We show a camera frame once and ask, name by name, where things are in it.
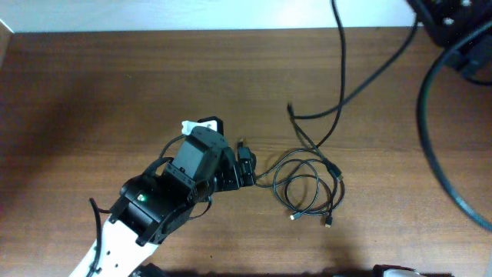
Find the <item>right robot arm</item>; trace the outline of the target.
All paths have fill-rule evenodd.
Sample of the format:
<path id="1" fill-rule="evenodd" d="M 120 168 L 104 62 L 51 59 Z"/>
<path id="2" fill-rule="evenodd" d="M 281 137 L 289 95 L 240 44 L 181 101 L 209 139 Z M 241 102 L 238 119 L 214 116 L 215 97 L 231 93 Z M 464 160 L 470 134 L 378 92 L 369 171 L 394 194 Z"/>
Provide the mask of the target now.
<path id="1" fill-rule="evenodd" d="M 491 20 L 491 0 L 407 0 L 433 42 L 449 48 Z M 476 74 L 491 62 L 491 29 L 453 50 L 445 65 L 476 85 L 490 86 L 491 78 Z"/>

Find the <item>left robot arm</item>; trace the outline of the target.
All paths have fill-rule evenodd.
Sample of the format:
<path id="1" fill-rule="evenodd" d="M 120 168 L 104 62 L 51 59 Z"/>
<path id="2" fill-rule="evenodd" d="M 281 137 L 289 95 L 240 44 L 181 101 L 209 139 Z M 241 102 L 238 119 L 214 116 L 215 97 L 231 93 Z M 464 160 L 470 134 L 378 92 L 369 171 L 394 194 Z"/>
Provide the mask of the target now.
<path id="1" fill-rule="evenodd" d="M 163 276 L 146 264 L 162 242 L 194 217 L 200 202 L 216 192 L 256 183 L 256 157 L 242 142 L 228 145 L 222 130 L 196 125 L 182 132 L 174 157 L 159 155 L 140 175 L 129 179 L 101 220 L 94 207 L 96 240 L 72 271 L 73 276 Z"/>

